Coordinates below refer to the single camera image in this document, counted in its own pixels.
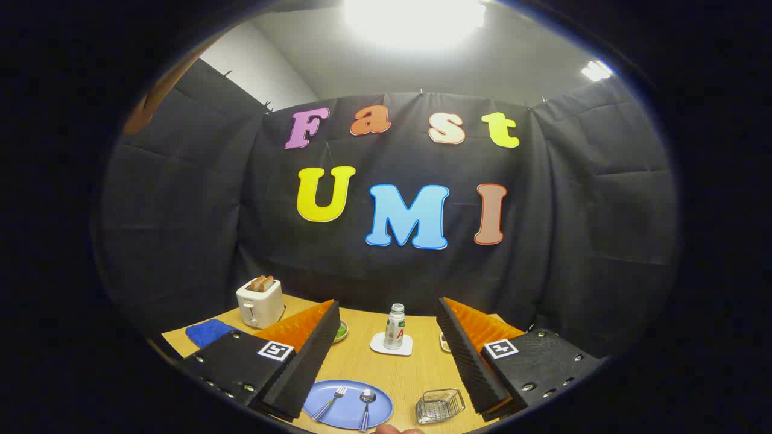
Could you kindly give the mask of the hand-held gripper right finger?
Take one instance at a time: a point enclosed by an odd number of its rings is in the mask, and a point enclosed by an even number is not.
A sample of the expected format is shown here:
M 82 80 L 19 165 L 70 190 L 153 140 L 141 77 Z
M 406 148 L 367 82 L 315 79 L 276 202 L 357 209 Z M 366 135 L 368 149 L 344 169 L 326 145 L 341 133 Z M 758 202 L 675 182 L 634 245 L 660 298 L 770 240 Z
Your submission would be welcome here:
M 438 326 L 480 415 L 513 415 L 542 406 L 604 365 L 603 358 L 552 330 L 523 332 L 447 297 L 438 304 Z

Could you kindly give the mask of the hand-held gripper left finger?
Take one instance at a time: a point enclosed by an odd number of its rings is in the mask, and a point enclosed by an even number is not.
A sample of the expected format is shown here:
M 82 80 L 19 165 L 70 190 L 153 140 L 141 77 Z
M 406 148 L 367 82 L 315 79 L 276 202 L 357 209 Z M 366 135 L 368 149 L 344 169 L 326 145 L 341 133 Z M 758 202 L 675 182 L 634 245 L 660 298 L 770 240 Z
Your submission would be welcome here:
M 328 300 L 259 332 L 226 332 L 177 367 L 240 406 L 292 422 L 300 416 L 339 325 L 339 302 Z

